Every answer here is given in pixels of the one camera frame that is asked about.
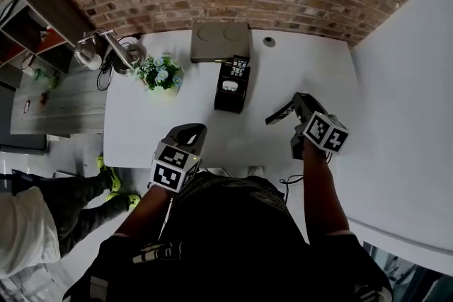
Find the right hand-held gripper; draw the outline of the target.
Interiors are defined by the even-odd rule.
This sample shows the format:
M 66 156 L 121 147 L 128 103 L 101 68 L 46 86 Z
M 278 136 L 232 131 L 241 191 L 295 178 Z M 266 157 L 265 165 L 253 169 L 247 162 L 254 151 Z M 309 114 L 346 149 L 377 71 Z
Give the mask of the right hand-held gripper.
M 292 157 L 302 160 L 304 141 L 309 140 L 325 153 L 338 154 L 349 137 L 349 130 L 335 115 L 328 115 L 322 104 L 309 93 L 295 93 L 293 106 L 301 122 L 291 139 Z

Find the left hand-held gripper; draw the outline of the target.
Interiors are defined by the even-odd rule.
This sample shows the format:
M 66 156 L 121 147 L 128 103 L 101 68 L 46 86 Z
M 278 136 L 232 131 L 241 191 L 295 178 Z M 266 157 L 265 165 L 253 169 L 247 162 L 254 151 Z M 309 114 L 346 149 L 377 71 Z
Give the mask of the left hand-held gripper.
M 173 127 L 159 142 L 151 163 L 149 187 L 158 185 L 179 193 L 199 170 L 207 127 L 202 123 Z

